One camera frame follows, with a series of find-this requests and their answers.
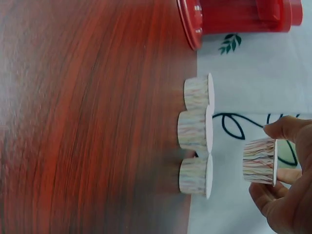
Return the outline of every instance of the hand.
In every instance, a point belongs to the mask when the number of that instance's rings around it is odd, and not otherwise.
[[[296,144],[301,170],[279,169],[275,187],[252,183],[249,192],[279,234],[312,234],[312,120],[283,117],[264,128],[274,139]],[[288,190],[282,183],[291,185]]]

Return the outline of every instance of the stacked paper cups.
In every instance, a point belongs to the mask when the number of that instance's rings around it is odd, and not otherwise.
[[[213,182],[213,114],[215,92],[212,75],[190,78],[184,83],[186,111],[179,115],[177,134],[182,149],[194,150],[201,158],[183,160],[180,191],[210,196]]]

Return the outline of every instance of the finger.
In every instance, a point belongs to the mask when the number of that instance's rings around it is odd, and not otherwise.
[[[270,195],[271,193],[266,188],[266,185],[251,183],[249,193],[263,216],[267,218],[269,211],[276,200],[272,195]]]
[[[300,169],[288,169],[279,168],[277,169],[277,179],[286,184],[293,184],[302,176]]]
[[[298,132],[309,124],[312,124],[311,120],[302,120],[292,116],[285,116],[275,123],[266,125],[264,131],[271,138],[288,139],[295,143]]]
[[[267,218],[269,226],[277,233],[288,233],[286,230],[289,229],[291,221],[285,222],[285,220],[288,221],[288,212],[285,210],[284,198],[274,199],[268,195],[271,193],[269,189],[277,189],[274,193],[282,196],[284,192],[279,188],[281,188],[280,185],[274,188],[269,185],[251,183],[249,192],[258,209]]]
[[[275,199],[282,198],[288,193],[288,188],[286,188],[281,182],[276,182],[276,185],[273,187],[271,185],[266,185],[269,192],[274,196]]]

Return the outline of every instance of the striped paper cup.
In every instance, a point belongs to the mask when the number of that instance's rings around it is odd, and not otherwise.
[[[243,155],[244,179],[249,182],[276,184],[277,141],[266,138],[246,144]]]
[[[181,193],[210,197],[213,184],[213,157],[186,158],[182,161],[179,173]]]
[[[184,83],[184,102],[187,110],[206,109],[211,106],[212,114],[215,112],[215,89],[213,77],[187,79]]]
[[[182,149],[211,152],[213,146],[213,118],[211,109],[181,112],[177,125],[179,145]]]

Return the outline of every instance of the black leaf outline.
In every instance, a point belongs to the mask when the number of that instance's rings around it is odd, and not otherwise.
[[[234,135],[233,133],[231,133],[231,132],[226,128],[226,126],[225,126],[225,117],[228,117],[228,118],[230,118],[231,120],[233,120],[233,122],[237,125],[237,127],[238,127],[238,129],[239,129],[239,131],[240,131],[240,133],[241,133],[241,136]],[[236,121],[236,119],[234,119],[234,118],[232,117],[232,115],[223,115],[223,116],[222,116],[222,128],[223,128],[223,130],[224,130],[228,135],[230,135],[231,137],[234,137],[234,138],[239,139],[239,140],[245,140],[245,139],[246,139],[242,127],[241,127],[240,124]]]
[[[219,116],[222,116],[221,123],[222,123],[222,128],[223,128],[223,130],[224,130],[228,135],[230,135],[230,136],[232,136],[232,137],[234,137],[234,138],[236,138],[236,139],[239,139],[239,140],[245,140],[245,139],[246,139],[246,138],[245,138],[245,133],[244,133],[242,127],[240,126],[240,124],[238,123],[238,121],[237,121],[233,116],[242,118],[242,119],[244,119],[244,120],[246,120],[246,121],[248,121],[248,122],[250,122],[250,123],[256,125],[257,127],[263,128],[263,126],[262,126],[261,124],[255,122],[255,121],[253,121],[253,120],[251,120],[251,119],[249,119],[249,118],[247,118],[247,117],[245,117],[245,116],[243,116],[243,115],[240,115],[240,114],[236,114],[236,113],[219,113],[219,114],[213,115],[213,118],[216,118],[216,117],[219,117]],[[238,129],[240,130],[241,136],[236,136],[236,135],[232,134],[231,132],[229,132],[229,130],[228,130],[228,129],[226,128],[226,126],[225,126],[225,117],[228,117],[228,118],[230,118],[231,120],[233,120],[233,122],[237,125]],[[268,114],[266,124],[269,124],[269,123],[270,123],[270,118],[271,118],[271,114]],[[296,155],[295,155],[295,153],[294,153],[293,147],[291,146],[291,144],[290,144],[290,142],[289,142],[288,140],[286,140],[286,142],[287,142],[288,147],[289,147],[289,149],[290,149],[290,151],[291,151],[291,153],[292,153],[293,162],[288,162],[288,161],[286,161],[286,160],[280,158],[279,156],[278,156],[278,160],[280,160],[281,162],[285,163],[285,164],[288,165],[288,166],[297,166],[297,165],[298,165],[298,161],[297,161]]]

